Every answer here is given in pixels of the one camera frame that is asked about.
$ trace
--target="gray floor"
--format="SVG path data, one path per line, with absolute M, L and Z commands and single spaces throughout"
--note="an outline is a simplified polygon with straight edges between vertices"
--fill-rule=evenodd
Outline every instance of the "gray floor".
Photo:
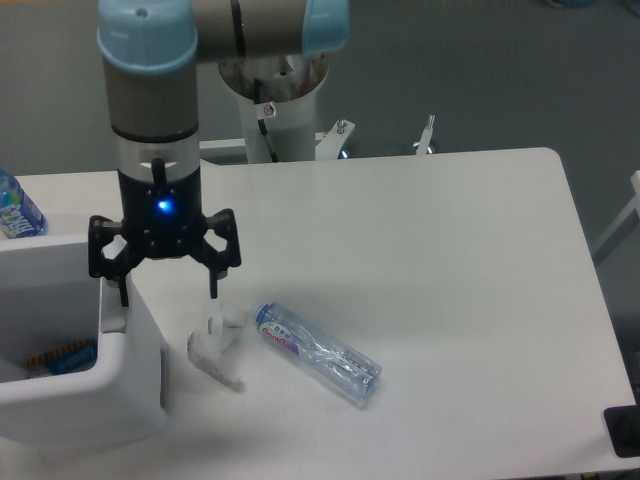
M 106 170 L 114 151 L 95 0 L 0 3 L 0 165 Z M 352 0 L 320 124 L 357 124 L 356 156 L 410 152 L 429 113 L 440 152 L 547 146 L 563 158 L 592 243 L 640 169 L 640 17 L 620 1 Z M 213 65 L 200 67 L 201 138 L 240 136 Z M 625 349 L 640 350 L 640 232 L 599 269 Z

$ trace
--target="white bin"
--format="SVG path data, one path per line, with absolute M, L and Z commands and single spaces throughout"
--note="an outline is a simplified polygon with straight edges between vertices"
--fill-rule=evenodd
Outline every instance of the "white bin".
M 0 436 L 72 448 L 166 427 L 167 346 L 135 284 L 128 286 L 124 309 L 117 289 L 89 277 L 86 235 L 0 242 Z M 27 358 L 83 339 L 97 340 L 93 368 L 27 378 Z

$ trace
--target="bottle label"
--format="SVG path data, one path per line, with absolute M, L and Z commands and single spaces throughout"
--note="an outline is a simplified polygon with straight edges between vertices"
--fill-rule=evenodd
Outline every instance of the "bottle label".
M 7 238 L 22 238 L 38 235 L 42 230 L 42 213 L 27 195 L 22 203 L 15 202 L 0 208 L 0 230 Z
M 265 322 L 260 325 L 260 332 L 275 343 L 282 345 L 284 348 L 291 350 L 298 355 L 298 345 L 291 335 L 291 332 L 275 322 Z

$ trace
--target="plastic water bottle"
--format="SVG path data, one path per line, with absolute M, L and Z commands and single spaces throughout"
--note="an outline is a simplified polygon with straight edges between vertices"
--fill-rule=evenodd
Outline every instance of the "plastic water bottle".
M 278 303 L 254 309 L 258 332 L 270 344 L 319 372 L 359 402 L 365 402 L 382 368 Z
M 7 238 L 44 235 L 47 222 L 20 183 L 0 168 L 0 231 Z

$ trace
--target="crumpled paper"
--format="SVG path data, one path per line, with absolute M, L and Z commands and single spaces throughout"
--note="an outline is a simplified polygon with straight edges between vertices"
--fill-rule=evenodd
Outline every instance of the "crumpled paper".
M 222 306 L 217 298 L 208 300 L 202 321 L 187 341 L 187 357 L 191 363 L 236 392 L 244 388 L 244 382 L 230 373 L 224 351 L 242 332 L 245 323 L 244 312 Z

